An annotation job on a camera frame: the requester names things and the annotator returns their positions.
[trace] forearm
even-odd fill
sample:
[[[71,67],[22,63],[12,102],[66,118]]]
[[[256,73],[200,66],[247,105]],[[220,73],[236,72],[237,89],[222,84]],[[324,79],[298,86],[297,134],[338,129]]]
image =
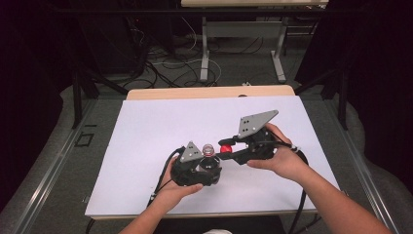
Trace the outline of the forearm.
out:
[[[159,209],[156,204],[149,206],[144,212],[142,212],[137,218],[135,218],[121,234],[150,234],[153,233],[161,220],[165,215],[165,211]]]
[[[391,233],[373,214],[311,168],[297,182],[333,233]]]

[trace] table surface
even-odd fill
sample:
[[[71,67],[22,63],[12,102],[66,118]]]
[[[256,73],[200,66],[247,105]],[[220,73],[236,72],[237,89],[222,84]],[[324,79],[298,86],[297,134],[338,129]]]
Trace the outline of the table surface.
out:
[[[275,7],[326,5],[328,0],[182,0],[183,7]]]
[[[131,90],[127,100],[176,98],[236,98],[239,96],[295,96],[287,85]]]
[[[140,214],[173,149],[189,140],[197,144],[231,137],[240,117],[271,108],[280,114],[270,122],[297,138],[295,143],[307,152],[312,166],[338,187],[301,99],[289,86],[135,90],[124,101],[86,215],[107,219]],[[262,215],[297,209],[302,190],[298,184],[233,160],[222,161],[222,168],[218,184],[185,198],[167,216]],[[305,210],[315,210],[309,199]]]

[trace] red component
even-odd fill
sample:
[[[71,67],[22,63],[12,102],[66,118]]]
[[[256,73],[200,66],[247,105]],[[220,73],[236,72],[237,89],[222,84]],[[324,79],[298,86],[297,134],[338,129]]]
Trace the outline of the red component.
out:
[[[229,144],[223,144],[221,145],[221,148],[219,150],[221,153],[226,153],[226,152],[230,152],[232,153],[232,147]]]

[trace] person's right hand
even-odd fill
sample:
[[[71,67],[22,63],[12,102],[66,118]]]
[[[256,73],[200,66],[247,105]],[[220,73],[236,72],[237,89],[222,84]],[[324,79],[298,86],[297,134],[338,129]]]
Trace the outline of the person's right hand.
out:
[[[279,137],[278,140],[291,144],[291,140],[277,126],[267,124],[265,127]],[[279,147],[271,159],[249,160],[247,164],[252,168],[273,171],[277,175],[293,181],[297,181],[304,170],[308,169],[300,157],[285,146]]]

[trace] person's left hand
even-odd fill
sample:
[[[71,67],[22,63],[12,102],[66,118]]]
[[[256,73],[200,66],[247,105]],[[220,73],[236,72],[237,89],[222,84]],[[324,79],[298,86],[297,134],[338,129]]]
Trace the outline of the person's left hand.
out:
[[[170,178],[170,169],[172,168],[172,163],[175,160],[176,157],[170,160],[160,186],[164,187],[162,187],[162,189],[158,192],[158,195],[151,204],[151,206],[156,206],[158,209],[162,209],[165,214],[172,210],[183,197],[196,193],[203,188],[203,185],[200,183],[191,186],[177,185]]]

